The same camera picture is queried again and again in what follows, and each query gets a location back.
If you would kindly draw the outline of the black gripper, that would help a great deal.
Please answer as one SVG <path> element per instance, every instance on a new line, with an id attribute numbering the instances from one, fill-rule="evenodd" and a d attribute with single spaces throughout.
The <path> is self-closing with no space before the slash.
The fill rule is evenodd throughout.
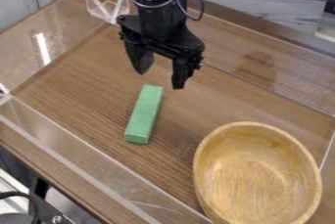
<path id="1" fill-rule="evenodd" d="M 137 13 L 119 16 L 120 39 L 137 74 L 150 69 L 158 54 L 172 61 L 171 83 L 182 89 L 192 71 L 199 69 L 204 45 L 187 28 L 187 3 L 137 6 Z"/>

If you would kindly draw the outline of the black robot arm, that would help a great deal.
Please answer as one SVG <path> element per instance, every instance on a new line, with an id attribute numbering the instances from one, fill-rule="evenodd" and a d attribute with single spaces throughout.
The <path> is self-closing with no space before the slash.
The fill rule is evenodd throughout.
<path id="1" fill-rule="evenodd" d="M 199 21 L 187 13 L 187 0 L 133 0 L 135 15 L 116 18 L 120 39 L 135 71 L 144 74 L 152 65 L 152 54 L 172 61 L 171 84 L 184 87 L 187 79 L 199 69 L 203 42 L 190 32 L 187 20 Z"/>

